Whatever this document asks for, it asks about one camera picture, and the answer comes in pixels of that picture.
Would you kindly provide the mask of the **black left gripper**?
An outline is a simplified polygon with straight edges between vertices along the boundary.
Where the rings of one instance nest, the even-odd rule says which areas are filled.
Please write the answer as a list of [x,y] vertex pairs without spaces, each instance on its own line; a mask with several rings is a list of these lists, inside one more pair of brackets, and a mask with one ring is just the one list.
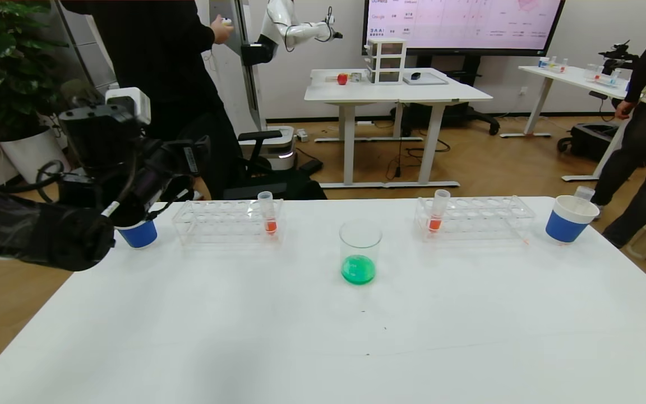
[[165,176],[201,176],[201,163],[211,158],[211,138],[199,140],[144,140],[144,165]]

